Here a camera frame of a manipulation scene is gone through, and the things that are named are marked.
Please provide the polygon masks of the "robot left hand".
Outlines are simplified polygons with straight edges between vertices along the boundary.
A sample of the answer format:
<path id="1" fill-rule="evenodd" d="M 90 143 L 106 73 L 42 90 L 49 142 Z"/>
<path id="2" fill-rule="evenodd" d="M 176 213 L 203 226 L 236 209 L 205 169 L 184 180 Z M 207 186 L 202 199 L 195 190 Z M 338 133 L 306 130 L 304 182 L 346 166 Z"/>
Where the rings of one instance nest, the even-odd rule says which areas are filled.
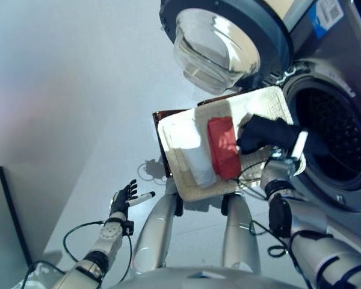
<path id="1" fill-rule="evenodd" d="M 125 219 L 128 218 L 128 209 L 155 197 L 156 193 L 150 191 L 148 193 L 138 194 L 137 180 L 133 179 L 126 184 L 121 190 L 115 192 L 110 203 L 109 217 L 118 217 L 123 215 Z"/>

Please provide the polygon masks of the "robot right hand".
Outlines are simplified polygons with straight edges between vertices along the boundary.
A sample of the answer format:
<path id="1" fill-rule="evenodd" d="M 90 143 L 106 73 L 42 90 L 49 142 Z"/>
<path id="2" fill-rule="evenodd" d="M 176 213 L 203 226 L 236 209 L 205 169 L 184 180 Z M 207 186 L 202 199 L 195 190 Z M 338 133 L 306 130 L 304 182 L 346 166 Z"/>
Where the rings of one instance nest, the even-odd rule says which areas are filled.
<path id="1" fill-rule="evenodd" d="M 271 151 L 270 160 L 276 160 L 283 164 L 286 167 L 286 172 L 289 177 L 299 175 L 304 172 L 306 168 L 306 158 L 303 150 L 308 135 L 309 133 L 307 131 L 301 131 L 298 134 L 291 152 L 277 146 L 273 147 Z"/>

